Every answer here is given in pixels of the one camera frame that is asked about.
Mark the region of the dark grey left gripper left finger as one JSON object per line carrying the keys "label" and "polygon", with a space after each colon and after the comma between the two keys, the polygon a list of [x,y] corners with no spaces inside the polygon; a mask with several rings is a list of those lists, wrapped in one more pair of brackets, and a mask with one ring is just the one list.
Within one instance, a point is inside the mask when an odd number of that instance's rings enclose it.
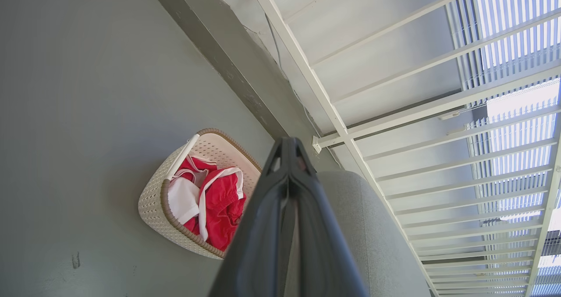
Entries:
{"label": "dark grey left gripper left finger", "polygon": [[275,297],[289,138],[275,141],[209,292],[211,297]]}

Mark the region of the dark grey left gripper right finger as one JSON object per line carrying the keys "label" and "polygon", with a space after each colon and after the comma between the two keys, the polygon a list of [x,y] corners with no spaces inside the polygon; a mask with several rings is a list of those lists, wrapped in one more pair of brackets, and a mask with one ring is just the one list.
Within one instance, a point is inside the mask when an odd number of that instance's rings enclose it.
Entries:
{"label": "dark grey left gripper right finger", "polygon": [[289,138],[288,157],[288,196],[298,235],[298,295],[366,297],[358,267],[300,139]]}

